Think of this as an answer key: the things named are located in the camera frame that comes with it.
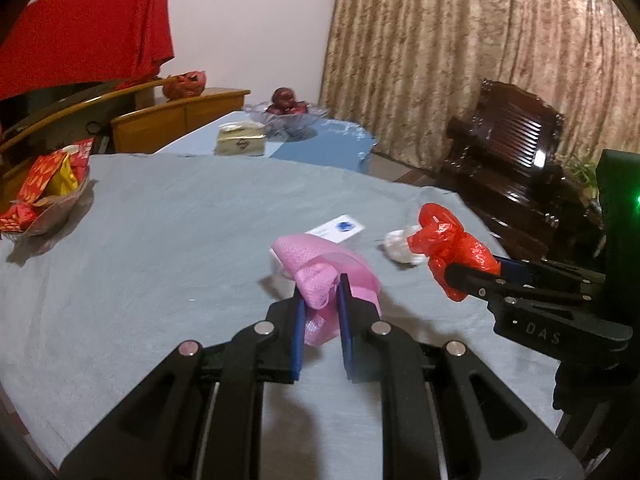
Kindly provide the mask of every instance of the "curtain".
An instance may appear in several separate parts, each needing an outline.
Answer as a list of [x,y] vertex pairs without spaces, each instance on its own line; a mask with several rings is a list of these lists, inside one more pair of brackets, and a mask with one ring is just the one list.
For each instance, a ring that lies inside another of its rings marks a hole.
[[639,54],[612,0],[337,0],[321,102],[436,170],[485,77],[565,115],[558,155],[640,152]]

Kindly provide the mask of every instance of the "light blue table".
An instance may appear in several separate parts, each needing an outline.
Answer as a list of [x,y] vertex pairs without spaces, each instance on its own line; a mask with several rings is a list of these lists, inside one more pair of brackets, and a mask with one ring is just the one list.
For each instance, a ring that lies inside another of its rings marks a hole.
[[[174,140],[158,153],[211,155],[216,147],[220,126],[246,120],[249,120],[249,116],[245,112],[231,112]],[[362,126],[322,119],[314,125],[313,130],[316,135],[305,140],[267,140],[264,156],[367,173],[369,152],[376,141]]]

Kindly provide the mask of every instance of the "gray tablecloth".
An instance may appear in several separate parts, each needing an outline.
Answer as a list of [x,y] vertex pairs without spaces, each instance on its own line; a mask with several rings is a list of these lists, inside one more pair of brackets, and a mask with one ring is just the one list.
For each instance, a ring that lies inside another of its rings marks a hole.
[[[502,254],[455,195],[279,160],[101,155],[89,198],[43,254],[0,242],[0,381],[56,465],[180,341],[228,340],[264,317],[271,243],[341,214],[383,284],[383,316],[434,344],[468,343],[549,426],[556,362],[492,332],[486,304],[449,301],[426,266],[380,250],[420,202],[450,208]],[[353,386],[339,340],[307,349],[295,386],[268,386],[263,475],[371,479],[382,471],[380,398]]]

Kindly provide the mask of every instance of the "metal screw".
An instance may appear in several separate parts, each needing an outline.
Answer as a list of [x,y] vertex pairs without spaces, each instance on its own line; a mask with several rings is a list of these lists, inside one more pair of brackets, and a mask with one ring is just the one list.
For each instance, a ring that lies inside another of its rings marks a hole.
[[465,344],[461,343],[460,341],[449,341],[447,343],[446,349],[447,352],[449,352],[451,355],[455,355],[457,357],[464,355],[466,352]]
[[183,341],[180,343],[180,346],[178,346],[178,352],[185,357],[196,355],[199,349],[200,346],[195,341]]
[[254,330],[260,335],[269,335],[275,329],[271,321],[261,321],[254,325]]
[[387,335],[391,332],[391,325],[385,321],[377,321],[371,325],[371,331],[377,335]]

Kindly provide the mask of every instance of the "pink fabric bag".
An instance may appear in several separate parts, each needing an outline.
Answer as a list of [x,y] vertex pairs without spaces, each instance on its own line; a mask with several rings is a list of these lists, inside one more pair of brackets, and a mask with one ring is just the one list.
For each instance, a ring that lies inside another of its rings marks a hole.
[[280,237],[271,248],[295,280],[308,306],[306,344],[321,346],[340,333],[335,291],[343,273],[349,277],[353,296],[370,301],[380,313],[380,282],[357,254],[310,234]]

